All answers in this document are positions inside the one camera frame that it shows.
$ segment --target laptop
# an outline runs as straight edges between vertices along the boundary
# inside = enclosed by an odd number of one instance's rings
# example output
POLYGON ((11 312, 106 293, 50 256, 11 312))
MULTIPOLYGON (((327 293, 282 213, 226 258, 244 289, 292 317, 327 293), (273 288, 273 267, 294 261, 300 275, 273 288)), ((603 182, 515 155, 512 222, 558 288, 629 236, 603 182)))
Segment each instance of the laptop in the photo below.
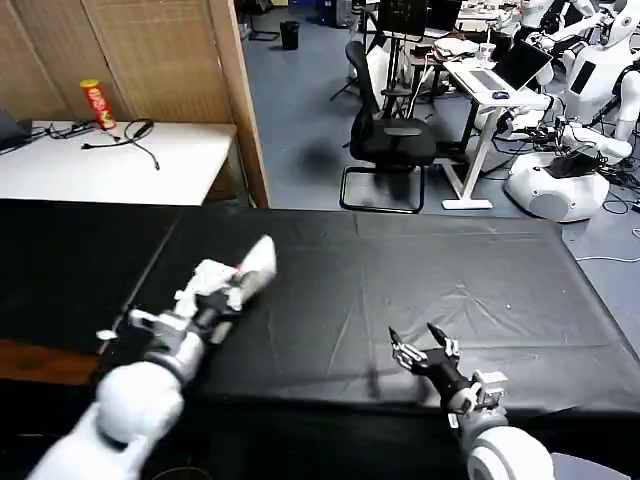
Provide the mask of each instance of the laptop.
POLYGON ((0 108, 0 150, 22 145, 31 135, 31 122, 16 122, 6 110, 0 108))
POLYGON ((493 70, 481 66, 459 73, 459 77, 474 92, 518 91, 526 86, 551 60, 552 56, 526 43, 517 42, 493 70))

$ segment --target white table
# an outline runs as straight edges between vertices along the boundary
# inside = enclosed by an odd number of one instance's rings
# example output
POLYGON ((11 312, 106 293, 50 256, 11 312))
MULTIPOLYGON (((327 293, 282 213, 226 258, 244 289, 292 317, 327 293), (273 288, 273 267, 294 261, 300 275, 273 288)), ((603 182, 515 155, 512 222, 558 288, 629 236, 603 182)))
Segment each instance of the white table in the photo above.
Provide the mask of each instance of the white table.
MULTIPOLYGON (((49 124, 34 122, 34 128, 49 124)), ((69 125, 54 122, 58 130, 69 125)), ((125 126, 109 132, 122 137, 125 126)), ((0 156, 0 198, 201 205, 228 160, 235 193, 246 202, 235 136, 234 125, 156 123, 138 143, 153 152, 159 171, 134 145, 81 149, 84 143, 114 143, 98 130, 64 140, 44 137, 0 156)))
POLYGON ((544 95, 538 95, 531 90, 525 89, 522 91, 516 91, 513 88, 509 87, 504 89, 509 93, 509 98, 506 100, 496 100, 492 96, 493 92, 474 92, 473 89, 469 85, 467 85, 463 79, 460 78, 461 72, 468 71, 471 68, 477 69, 477 65, 462 62, 445 62, 444 68, 447 69, 449 74, 451 74, 453 78, 455 78, 455 80, 473 98, 474 102, 477 102, 479 105, 485 108, 493 108, 493 111, 491 112, 491 114, 489 114, 487 122, 482 129, 480 140, 478 141, 478 145, 476 147, 475 153, 473 154, 473 158, 470 160, 469 170, 464 181, 462 181, 458 177, 450 161, 448 161, 449 159, 443 159, 445 160, 444 162, 437 162, 442 163, 447 178, 449 179, 449 182, 451 183, 451 186, 453 187, 453 190, 458 197, 456 200, 444 200, 442 202, 442 207, 445 210, 493 208, 493 205, 489 200, 472 199, 471 194, 473 193, 473 189, 475 188, 476 182, 478 181, 478 175, 480 174, 480 170, 482 169, 482 164, 484 163, 484 160, 487 157, 487 153, 489 152, 489 148, 491 147, 491 139, 493 138, 493 134, 496 130, 496 125, 498 123, 500 115, 502 115, 503 110, 507 107, 532 106, 545 108, 549 102, 549 99, 544 95))

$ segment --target wooden partition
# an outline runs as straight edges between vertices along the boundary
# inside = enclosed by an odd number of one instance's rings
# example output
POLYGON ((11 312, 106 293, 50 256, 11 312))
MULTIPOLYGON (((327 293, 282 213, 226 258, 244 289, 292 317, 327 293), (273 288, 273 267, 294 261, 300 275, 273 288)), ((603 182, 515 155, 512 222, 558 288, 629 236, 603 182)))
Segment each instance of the wooden partition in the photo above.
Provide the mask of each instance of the wooden partition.
MULTIPOLYGON (((97 78, 116 120, 234 123, 249 191, 268 207, 232 0, 0 0, 0 108, 87 119, 97 78)), ((225 170, 214 190, 230 189, 225 170)))

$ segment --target office chair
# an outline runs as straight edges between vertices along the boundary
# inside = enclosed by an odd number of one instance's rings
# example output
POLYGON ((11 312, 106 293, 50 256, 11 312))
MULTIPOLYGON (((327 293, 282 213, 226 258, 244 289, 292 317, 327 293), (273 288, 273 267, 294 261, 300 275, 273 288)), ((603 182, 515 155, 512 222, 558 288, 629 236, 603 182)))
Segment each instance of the office chair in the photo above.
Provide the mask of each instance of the office chair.
MULTIPOLYGON (((375 164, 375 167, 346 167, 340 184, 340 206, 347 210, 387 213, 418 213, 424 207, 424 187, 426 168, 433 163, 436 145, 429 134, 429 127, 417 119, 376 120, 380 112, 376 102, 367 57, 362 42, 352 41, 345 49, 349 62, 357 72, 362 108, 351 127, 349 151, 356 160, 375 164), (415 168, 420 169, 420 199, 413 209, 379 208, 346 203, 347 177, 350 173, 385 173, 409 175, 415 168)), ((406 92, 383 91, 383 95, 404 96, 406 92)))
POLYGON ((273 8, 271 0, 243 0, 241 12, 243 15, 249 16, 250 41, 273 42, 280 37, 280 32, 257 30, 253 24, 254 15, 264 15, 273 10, 273 8))

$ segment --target pringles can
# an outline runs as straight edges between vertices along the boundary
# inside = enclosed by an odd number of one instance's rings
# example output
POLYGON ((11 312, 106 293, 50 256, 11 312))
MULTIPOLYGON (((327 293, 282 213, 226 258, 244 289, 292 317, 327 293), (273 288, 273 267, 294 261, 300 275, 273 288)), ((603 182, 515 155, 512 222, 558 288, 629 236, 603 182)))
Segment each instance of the pringles can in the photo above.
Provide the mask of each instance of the pringles can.
POLYGON ((116 126, 113 119, 113 112, 102 93, 100 82, 94 79, 87 79, 80 82, 80 86, 84 90, 84 94, 89 100, 89 104, 96 114, 96 120, 104 130, 109 130, 116 126))

